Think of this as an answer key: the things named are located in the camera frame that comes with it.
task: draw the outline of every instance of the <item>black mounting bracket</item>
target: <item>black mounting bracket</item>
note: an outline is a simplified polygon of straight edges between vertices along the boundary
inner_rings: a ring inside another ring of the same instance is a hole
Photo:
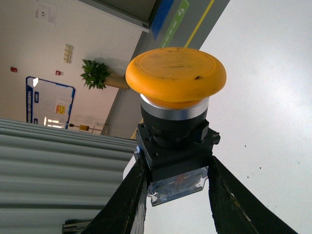
[[[139,124],[136,140],[139,155],[145,159],[148,167],[148,179],[155,182],[208,166],[213,155],[213,145],[220,142],[220,135],[210,128],[206,133],[200,136],[200,143],[192,141],[182,149],[173,150],[159,146],[146,125]]]

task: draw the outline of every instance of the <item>green sign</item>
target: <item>green sign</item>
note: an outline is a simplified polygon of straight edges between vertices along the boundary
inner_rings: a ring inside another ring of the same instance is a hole
[[[165,34],[165,37],[160,45],[161,48],[168,47],[171,39],[174,37],[176,33],[176,29],[179,27],[187,8],[189,7],[189,3],[186,0],[183,0],[175,13],[174,19],[171,21],[171,24]]]

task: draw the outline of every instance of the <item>silver metal ring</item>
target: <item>silver metal ring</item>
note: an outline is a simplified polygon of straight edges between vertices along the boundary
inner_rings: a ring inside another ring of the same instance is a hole
[[[169,109],[158,106],[150,102],[144,95],[141,94],[141,106],[149,114],[167,120],[186,120],[197,117],[204,113],[209,104],[209,97],[201,100],[198,104],[184,109]]]

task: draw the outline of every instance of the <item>bulletin board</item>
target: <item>bulletin board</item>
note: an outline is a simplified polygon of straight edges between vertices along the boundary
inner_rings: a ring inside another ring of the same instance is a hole
[[[26,78],[26,121],[68,128],[75,89],[35,77]]]

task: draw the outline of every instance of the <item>green plant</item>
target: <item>green plant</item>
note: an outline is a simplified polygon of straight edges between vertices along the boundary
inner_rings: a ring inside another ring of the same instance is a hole
[[[109,67],[105,63],[98,63],[87,59],[82,60],[85,65],[82,66],[84,73],[80,76],[82,80],[85,80],[84,86],[88,86],[89,89],[106,89],[104,84],[105,78],[108,77],[111,72],[108,71]]]

